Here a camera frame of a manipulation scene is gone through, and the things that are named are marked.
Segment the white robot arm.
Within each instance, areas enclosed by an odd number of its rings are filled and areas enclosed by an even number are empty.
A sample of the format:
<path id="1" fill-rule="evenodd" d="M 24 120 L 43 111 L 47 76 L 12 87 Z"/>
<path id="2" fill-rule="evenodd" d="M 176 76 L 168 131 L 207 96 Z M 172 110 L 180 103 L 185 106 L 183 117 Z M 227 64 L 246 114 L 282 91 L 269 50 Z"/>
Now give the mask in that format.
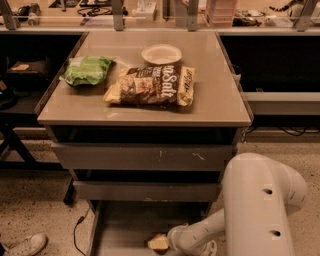
<path id="1" fill-rule="evenodd" d="M 192 225 L 157 234 L 148 247 L 186 256 L 216 256 L 215 237 L 224 234 L 228 256 L 295 256 L 288 216 L 308 194 L 306 181 L 290 166 L 256 153 L 227 164 L 222 182 L 224 208 Z"/>

